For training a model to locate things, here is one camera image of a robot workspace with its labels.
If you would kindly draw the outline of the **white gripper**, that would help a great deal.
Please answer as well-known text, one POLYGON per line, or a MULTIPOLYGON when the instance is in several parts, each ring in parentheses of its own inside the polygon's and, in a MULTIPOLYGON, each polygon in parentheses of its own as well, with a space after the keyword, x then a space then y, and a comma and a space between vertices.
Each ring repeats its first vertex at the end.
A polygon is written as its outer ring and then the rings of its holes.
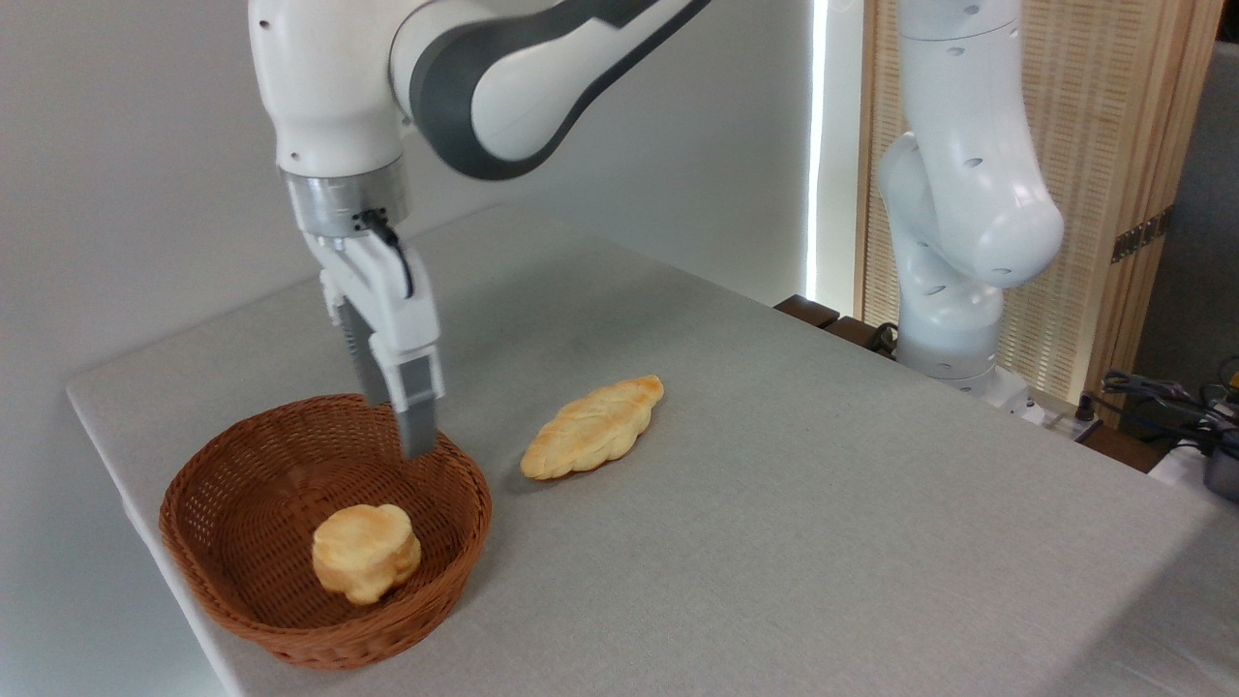
POLYGON ((307 233, 305 243, 321 266, 326 310, 344 332, 367 405, 390 404, 404 459, 431 453, 445 383, 437 305, 421 258, 389 246, 374 232, 352 238, 307 233))

